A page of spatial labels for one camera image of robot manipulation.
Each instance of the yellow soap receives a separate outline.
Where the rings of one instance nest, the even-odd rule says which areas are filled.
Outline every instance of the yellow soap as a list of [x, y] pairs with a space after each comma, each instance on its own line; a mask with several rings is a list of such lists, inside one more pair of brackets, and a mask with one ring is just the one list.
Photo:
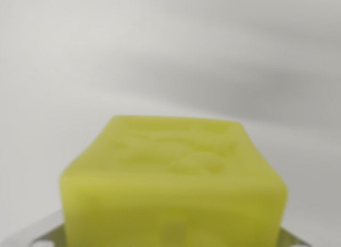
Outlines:
[[116, 116], [61, 194], [68, 247], [275, 247], [287, 188], [240, 123]]

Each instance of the white background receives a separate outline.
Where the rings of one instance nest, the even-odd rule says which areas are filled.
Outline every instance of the white background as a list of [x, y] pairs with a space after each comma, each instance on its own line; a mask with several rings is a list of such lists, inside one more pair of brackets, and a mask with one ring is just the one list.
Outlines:
[[152, 114], [243, 122], [289, 186], [284, 225], [339, 246], [340, 4], [0, 0], [0, 241], [60, 208], [111, 116]]

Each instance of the green soap bar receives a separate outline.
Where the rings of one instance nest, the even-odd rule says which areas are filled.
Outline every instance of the green soap bar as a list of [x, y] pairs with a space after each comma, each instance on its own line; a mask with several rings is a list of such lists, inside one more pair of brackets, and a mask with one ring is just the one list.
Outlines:
[[242, 125], [116, 116], [61, 177], [68, 247], [274, 247], [287, 188]]

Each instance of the soap top surface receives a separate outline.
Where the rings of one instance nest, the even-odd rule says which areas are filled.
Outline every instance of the soap top surface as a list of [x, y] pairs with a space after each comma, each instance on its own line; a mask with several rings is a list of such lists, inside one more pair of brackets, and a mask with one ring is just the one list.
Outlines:
[[274, 174], [240, 123], [115, 116], [66, 174], [259, 177]]

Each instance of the soap bar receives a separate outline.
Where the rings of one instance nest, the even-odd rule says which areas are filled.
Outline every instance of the soap bar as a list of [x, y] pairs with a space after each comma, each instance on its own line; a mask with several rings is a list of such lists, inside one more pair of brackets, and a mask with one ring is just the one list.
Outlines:
[[274, 247], [287, 188], [240, 123], [116, 116], [61, 195], [68, 247]]

